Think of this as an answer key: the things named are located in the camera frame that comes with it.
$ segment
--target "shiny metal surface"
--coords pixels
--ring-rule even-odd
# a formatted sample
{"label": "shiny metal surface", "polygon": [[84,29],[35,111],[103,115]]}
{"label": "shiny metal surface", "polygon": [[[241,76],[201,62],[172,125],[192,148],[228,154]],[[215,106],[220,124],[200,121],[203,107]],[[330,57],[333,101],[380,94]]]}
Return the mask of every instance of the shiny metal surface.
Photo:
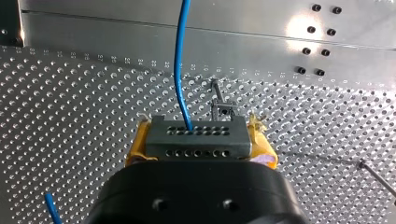
{"label": "shiny metal surface", "polygon": [[[0,200],[11,204],[8,223],[49,223],[46,191],[64,222],[82,223],[99,188],[122,167],[137,113],[182,119],[171,74],[140,63],[2,47],[0,164],[7,191]],[[210,118],[215,69],[184,70],[193,119]],[[220,79],[224,98],[236,101],[242,115],[254,109],[267,116],[278,170],[312,223],[386,222],[391,195],[355,163],[366,159],[396,187],[394,91],[237,77]]]}
{"label": "shiny metal surface", "polygon": [[[155,64],[171,71],[176,29],[128,22],[51,15],[22,15],[28,46],[113,55],[117,62]],[[302,53],[310,48],[311,53]],[[321,52],[327,49],[329,56]],[[396,88],[396,52],[313,42],[188,29],[184,69],[252,81],[285,81],[353,88]],[[296,67],[306,69],[299,75]],[[324,77],[316,75],[321,69]]]}
{"label": "shiny metal surface", "polygon": [[[21,9],[174,26],[180,3],[180,0],[122,0],[117,4],[111,0],[21,0]],[[314,4],[320,4],[321,11],[313,11]],[[342,12],[332,13],[335,7]],[[395,10],[396,5],[389,0],[201,0],[191,2],[187,26],[394,49]],[[316,31],[309,34],[308,26],[314,26]],[[334,29],[336,35],[327,35],[329,29]]]}

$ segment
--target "blue cable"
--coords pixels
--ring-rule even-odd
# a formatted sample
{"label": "blue cable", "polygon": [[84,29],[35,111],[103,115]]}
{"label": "blue cable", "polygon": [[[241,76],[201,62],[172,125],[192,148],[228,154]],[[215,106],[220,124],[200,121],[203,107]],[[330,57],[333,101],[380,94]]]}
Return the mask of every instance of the blue cable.
{"label": "blue cable", "polygon": [[176,37],[176,49],[175,49],[175,62],[174,62],[174,73],[175,73],[175,90],[178,104],[180,105],[181,114],[183,115],[184,122],[189,131],[192,130],[192,123],[189,115],[189,109],[186,107],[184,102],[183,90],[181,88],[181,57],[183,55],[183,41],[184,33],[186,31],[186,21],[189,15],[191,0],[183,0],[181,4],[180,15],[178,17],[177,25],[177,37]]}
{"label": "blue cable", "polygon": [[44,199],[46,201],[46,205],[49,209],[50,216],[52,217],[52,221],[54,224],[62,224],[61,218],[59,217],[58,211],[56,211],[55,204],[53,204],[52,195],[50,193],[46,193],[44,195]]}

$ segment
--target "perforated metal panel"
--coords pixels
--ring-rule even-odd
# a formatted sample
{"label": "perforated metal panel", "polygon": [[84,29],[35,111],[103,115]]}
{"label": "perforated metal panel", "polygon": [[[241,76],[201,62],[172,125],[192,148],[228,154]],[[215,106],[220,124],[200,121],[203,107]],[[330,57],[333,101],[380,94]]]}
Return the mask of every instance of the perforated metal panel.
{"label": "perforated metal panel", "polygon": [[[99,188],[123,167],[137,113],[182,119],[171,74],[133,65],[138,61],[69,55],[0,53],[0,187],[10,223],[50,223],[46,191],[53,192],[65,223],[82,223]],[[184,76],[193,119],[210,119],[211,72]],[[368,160],[396,187],[395,92],[280,80],[220,81],[241,114],[254,109],[267,116],[278,170],[311,222],[386,222],[390,194],[355,163]]]}

